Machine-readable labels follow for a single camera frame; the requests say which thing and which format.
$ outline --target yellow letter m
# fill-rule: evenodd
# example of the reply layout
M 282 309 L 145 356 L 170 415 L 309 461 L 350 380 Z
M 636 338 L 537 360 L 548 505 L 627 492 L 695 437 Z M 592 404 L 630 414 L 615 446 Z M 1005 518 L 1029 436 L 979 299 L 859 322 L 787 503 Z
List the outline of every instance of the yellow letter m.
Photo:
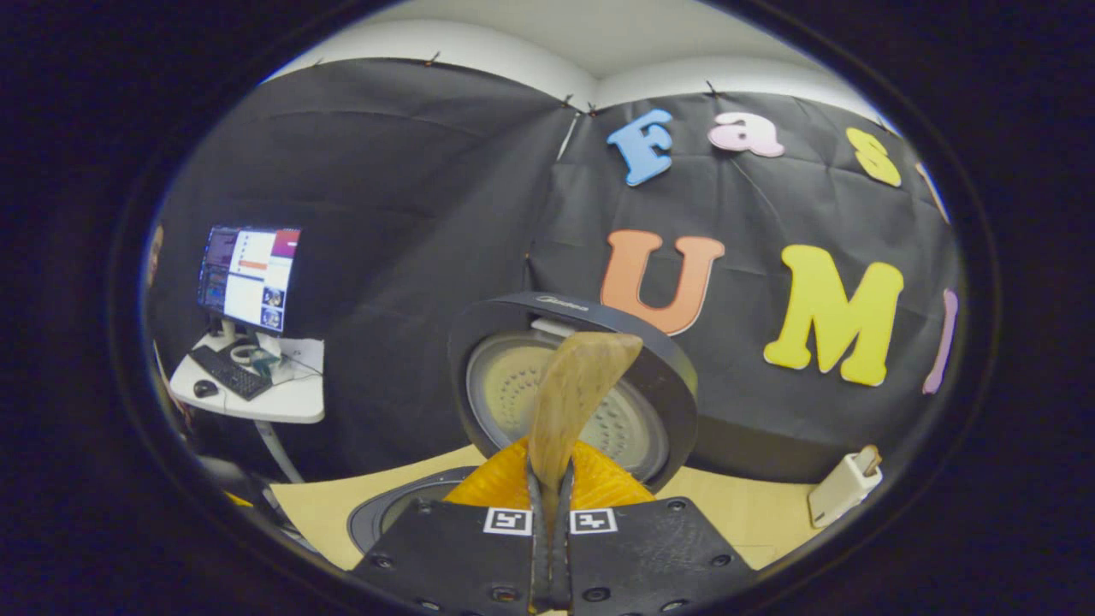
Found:
M 840 376 L 861 385 L 881 385 L 897 295 L 904 287 L 901 271 L 887 263 L 872 263 L 849 301 L 837 265 L 825 249 L 788 245 L 783 248 L 783 261 L 791 267 L 787 316 L 780 339 L 764 347 L 764 360 L 787 369 L 805 369 L 810 363 L 806 339 L 812 326 L 822 373 L 837 365 L 854 340 L 855 350 L 840 365 Z

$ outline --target keyboard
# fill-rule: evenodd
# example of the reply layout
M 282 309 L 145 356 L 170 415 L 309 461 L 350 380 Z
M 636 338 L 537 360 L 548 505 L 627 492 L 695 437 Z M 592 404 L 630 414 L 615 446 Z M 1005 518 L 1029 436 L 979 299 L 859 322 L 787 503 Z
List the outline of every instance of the keyboard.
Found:
M 189 356 L 214 381 L 244 400 L 251 400 L 274 386 L 270 380 L 243 370 L 231 358 L 226 358 L 205 345 L 192 350 Z

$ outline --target monitor screen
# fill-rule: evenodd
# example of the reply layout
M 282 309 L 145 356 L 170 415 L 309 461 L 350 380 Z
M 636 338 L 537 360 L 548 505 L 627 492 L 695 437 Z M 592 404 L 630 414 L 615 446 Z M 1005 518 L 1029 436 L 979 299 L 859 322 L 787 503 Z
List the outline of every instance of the monitor screen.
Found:
M 198 304 L 280 335 L 299 237 L 299 229 L 214 226 L 201 260 Z

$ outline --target computer mouse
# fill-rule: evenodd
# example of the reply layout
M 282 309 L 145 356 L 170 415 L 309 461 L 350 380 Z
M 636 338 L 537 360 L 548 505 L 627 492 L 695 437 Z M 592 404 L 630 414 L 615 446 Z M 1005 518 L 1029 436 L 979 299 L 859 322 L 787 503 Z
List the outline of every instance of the computer mouse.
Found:
M 211 381 L 201 380 L 194 384 L 194 395 L 198 398 L 215 396 L 217 392 L 217 384 Z

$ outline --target wooden spatula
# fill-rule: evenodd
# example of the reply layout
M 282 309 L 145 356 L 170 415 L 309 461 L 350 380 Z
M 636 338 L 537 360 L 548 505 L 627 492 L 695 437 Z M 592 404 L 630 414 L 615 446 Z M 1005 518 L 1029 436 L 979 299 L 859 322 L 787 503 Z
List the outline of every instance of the wooden spatula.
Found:
M 549 537 L 553 535 L 563 475 L 578 435 L 642 350 L 643 340 L 637 336 L 578 333 L 548 361 L 537 390 L 529 462 L 540 481 Z

